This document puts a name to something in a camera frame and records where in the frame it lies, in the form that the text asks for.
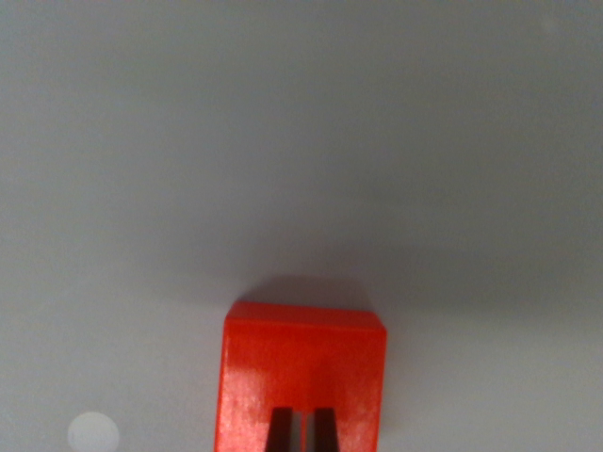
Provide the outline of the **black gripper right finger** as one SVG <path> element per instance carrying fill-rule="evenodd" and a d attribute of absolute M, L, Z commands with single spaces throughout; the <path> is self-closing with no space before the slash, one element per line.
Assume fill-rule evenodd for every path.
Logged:
<path fill-rule="evenodd" d="M 314 411 L 315 452 L 339 452 L 335 411 L 333 408 L 317 408 Z"/>

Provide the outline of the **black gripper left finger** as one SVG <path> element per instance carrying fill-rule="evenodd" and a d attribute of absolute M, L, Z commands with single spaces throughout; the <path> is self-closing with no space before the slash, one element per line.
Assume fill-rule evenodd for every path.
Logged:
<path fill-rule="evenodd" d="M 292 446 L 293 410 L 276 407 L 271 411 L 266 452 L 289 452 Z"/>

